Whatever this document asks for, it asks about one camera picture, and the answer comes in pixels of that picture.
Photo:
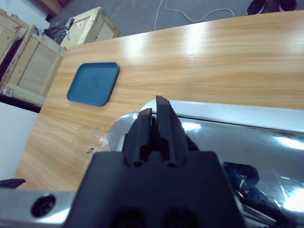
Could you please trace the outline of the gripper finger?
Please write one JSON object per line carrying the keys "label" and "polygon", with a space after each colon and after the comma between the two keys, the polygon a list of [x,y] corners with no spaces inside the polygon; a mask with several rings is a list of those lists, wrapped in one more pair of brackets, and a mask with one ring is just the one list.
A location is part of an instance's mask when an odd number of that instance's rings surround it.
{"label": "gripper finger", "polygon": [[182,166],[187,158],[188,144],[182,124],[169,100],[156,96],[159,150],[168,167]]}
{"label": "gripper finger", "polygon": [[124,160],[129,167],[141,167],[148,161],[151,152],[151,123],[152,110],[150,108],[139,112],[130,130],[125,135],[123,144]]}
{"label": "gripper finger", "polygon": [[7,179],[7,180],[0,180],[0,187],[1,188],[8,188],[8,189],[16,189],[23,183],[25,183],[25,179]]}

